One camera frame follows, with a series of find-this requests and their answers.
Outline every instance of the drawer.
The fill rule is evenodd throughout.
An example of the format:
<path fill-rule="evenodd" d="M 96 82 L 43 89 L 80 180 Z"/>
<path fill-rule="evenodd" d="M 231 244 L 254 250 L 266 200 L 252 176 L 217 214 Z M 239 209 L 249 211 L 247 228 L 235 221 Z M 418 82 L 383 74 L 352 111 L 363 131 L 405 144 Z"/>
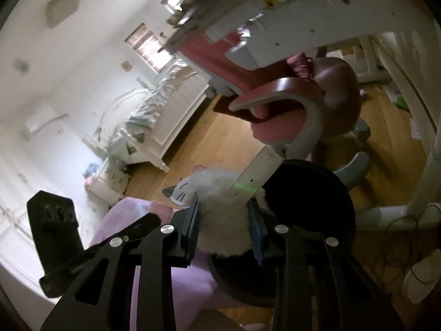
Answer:
<path fill-rule="evenodd" d="M 109 188 L 106 180 L 102 180 L 99 177 L 93 180 L 89 191 L 105 200 L 110 206 L 113 206 L 122 197 L 120 193 Z"/>
<path fill-rule="evenodd" d="M 127 188 L 127 184 L 129 184 L 129 176 L 127 174 L 124 174 L 122 172 L 120 172 L 115 179 L 115 182 L 112 186 L 112 189 L 114 191 L 116 191 L 117 193 L 124 193 L 126 188 Z"/>
<path fill-rule="evenodd" d="M 104 162 L 104 165 L 101 167 L 100 174 L 98 175 L 101 179 L 107 180 L 110 172 L 112 171 L 113 166 L 109 163 L 108 159 Z"/>
<path fill-rule="evenodd" d="M 117 177 L 122 173 L 120 169 L 116 166 L 112 166 L 106 179 L 106 183 L 109 187 L 113 189 L 113 184 L 117 180 Z"/>

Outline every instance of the green object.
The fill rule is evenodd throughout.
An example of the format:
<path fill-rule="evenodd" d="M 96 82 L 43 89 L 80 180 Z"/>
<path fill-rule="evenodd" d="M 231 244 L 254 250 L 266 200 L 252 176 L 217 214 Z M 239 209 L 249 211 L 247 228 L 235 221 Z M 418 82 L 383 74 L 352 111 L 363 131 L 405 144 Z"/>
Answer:
<path fill-rule="evenodd" d="M 395 104 L 399 109 L 403 109 L 404 111 L 410 113 L 411 110 L 409 109 L 409 106 L 407 105 L 406 100 L 403 98 L 403 96 L 399 96 Z"/>
<path fill-rule="evenodd" d="M 242 183 L 235 182 L 233 185 L 234 185 L 236 188 L 238 188 L 238 189 L 242 189 L 243 191 L 245 191 L 245 192 L 247 192 L 247 193 L 255 193 L 255 192 L 257 192 L 256 189 L 251 188 L 250 186 L 248 186 L 248 185 L 246 185 L 246 184 L 242 184 Z"/>

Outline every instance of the wooden floor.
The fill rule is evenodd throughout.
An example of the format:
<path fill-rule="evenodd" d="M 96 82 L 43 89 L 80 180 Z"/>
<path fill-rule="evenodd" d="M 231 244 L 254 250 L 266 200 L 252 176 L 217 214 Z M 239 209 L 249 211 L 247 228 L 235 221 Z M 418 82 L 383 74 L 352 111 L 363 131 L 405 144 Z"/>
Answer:
<path fill-rule="evenodd" d="M 372 132 L 368 143 L 359 144 L 352 134 L 328 140 L 324 142 L 325 164 L 335 170 L 349 162 L 357 151 L 365 150 L 372 158 L 372 168 L 367 179 L 350 192 L 356 210 L 406 204 L 425 164 L 422 144 L 411 138 L 409 113 L 393 105 L 379 87 L 367 86 L 366 91 L 368 97 L 362 107 L 362 117 Z M 162 189 L 177 184 L 194 165 L 241 172 L 261 147 L 252 137 L 247 122 L 214 113 L 210 101 L 206 100 L 167 152 L 164 160 L 170 172 L 166 174 L 148 163 L 136 166 L 126 195 L 175 206 L 162 195 Z M 390 296 L 408 328 L 420 309 L 406 301 L 400 291 L 404 272 L 408 270 L 404 264 L 409 259 L 409 245 L 408 234 L 358 233 L 353 248 L 354 256 Z M 421 252 L 414 253 L 412 262 L 429 254 L 437 245 L 436 231 L 420 232 L 418 249 Z M 266 323 L 272 315 L 271 310 L 258 308 L 224 312 L 244 325 Z"/>

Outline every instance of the cat ear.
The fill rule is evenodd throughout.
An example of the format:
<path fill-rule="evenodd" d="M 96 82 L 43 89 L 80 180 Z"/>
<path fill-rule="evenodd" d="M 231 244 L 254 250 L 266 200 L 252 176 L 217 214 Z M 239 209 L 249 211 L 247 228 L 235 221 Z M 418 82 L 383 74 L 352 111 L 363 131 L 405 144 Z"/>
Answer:
<path fill-rule="evenodd" d="M 174 188 L 173 193 L 171 194 L 169 199 L 180 207 L 183 205 L 189 205 L 191 203 L 191 200 L 193 199 L 193 196 L 195 195 L 194 191 L 190 193 L 188 191 L 190 183 L 190 177 L 182 179 Z"/>
<path fill-rule="evenodd" d="M 190 174 L 195 174 L 195 173 L 197 173 L 197 172 L 202 172 L 203 170 L 206 170 L 207 169 L 207 167 L 204 167 L 204 166 L 200 166 L 199 164 L 198 165 L 196 165 L 196 166 L 194 166 L 193 167 L 193 170 L 191 171 L 191 173 Z"/>

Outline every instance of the ceiling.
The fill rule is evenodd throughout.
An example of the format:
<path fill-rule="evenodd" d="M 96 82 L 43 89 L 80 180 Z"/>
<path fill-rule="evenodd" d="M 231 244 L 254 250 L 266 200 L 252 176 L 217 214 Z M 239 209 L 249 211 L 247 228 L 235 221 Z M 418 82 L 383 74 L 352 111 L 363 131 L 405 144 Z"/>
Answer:
<path fill-rule="evenodd" d="M 0 31 L 0 121 L 49 93 L 147 2 L 80 0 L 75 14 L 50 29 L 49 1 L 20 0 Z"/>

